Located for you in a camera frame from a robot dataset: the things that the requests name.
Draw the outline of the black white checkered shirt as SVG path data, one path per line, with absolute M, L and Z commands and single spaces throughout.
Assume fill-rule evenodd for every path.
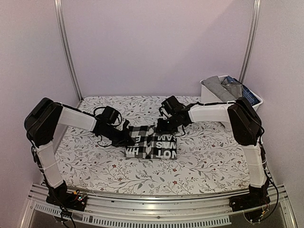
M 130 136 L 135 145 L 126 146 L 126 158 L 177 159 L 177 139 L 172 134 L 156 132 L 156 126 L 130 126 Z

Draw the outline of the white plastic bin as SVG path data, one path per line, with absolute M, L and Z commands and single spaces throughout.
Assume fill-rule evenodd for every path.
M 224 77 L 226 76 L 218 76 L 220 78 L 220 80 L 222 81 L 224 79 Z M 202 84 L 202 81 L 204 79 L 202 79 L 200 81 L 200 85 L 201 85 L 201 102 L 202 103 L 212 103 L 212 102 L 223 102 L 221 101 L 219 98 L 217 98 L 212 92 L 210 92 L 203 84 Z M 256 95 L 254 92 L 252 92 L 259 100 L 260 100 L 260 103 L 252 106 L 255 110 L 257 110 L 259 108 L 259 106 L 263 103 L 263 100 L 258 96 Z

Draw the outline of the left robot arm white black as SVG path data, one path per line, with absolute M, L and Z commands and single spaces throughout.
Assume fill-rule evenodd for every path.
M 52 198 L 60 206 L 67 206 L 71 197 L 66 188 L 53 149 L 54 134 L 58 125 L 66 125 L 89 131 L 97 137 L 105 137 L 114 147 L 133 146 L 129 121 L 110 106 L 101 107 L 102 113 L 87 113 L 44 97 L 24 121 L 27 139 L 32 144 L 33 157 L 39 165 L 45 182 L 53 190 Z

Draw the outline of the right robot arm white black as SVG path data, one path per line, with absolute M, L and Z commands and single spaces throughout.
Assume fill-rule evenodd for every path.
M 235 141 L 242 147 L 249 168 L 250 184 L 246 203 L 256 207 L 267 195 L 270 180 L 266 174 L 266 156 L 262 145 L 264 128 L 261 119 L 246 98 L 235 101 L 213 103 L 191 103 L 183 105 L 171 96 L 161 104 L 160 110 L 166 118 L 159 118 L 159 133 L 174 133 L 178 127 L 199 122 L 227 123 Z

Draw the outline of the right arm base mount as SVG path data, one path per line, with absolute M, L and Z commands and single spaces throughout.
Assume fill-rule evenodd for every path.
M 249 193 L 230 197 L 229 206 L 232 211 L 241 211 L 270 203 L 267 189 L 249 186 Z

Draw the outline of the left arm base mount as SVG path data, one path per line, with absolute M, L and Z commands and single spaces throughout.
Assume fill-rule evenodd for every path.
M 85 211 L 87 195 L 79 190 L 68 192 L 66 184 L 63 183 L 57 188 L 49 188 L 46 202 L 66 209 Z

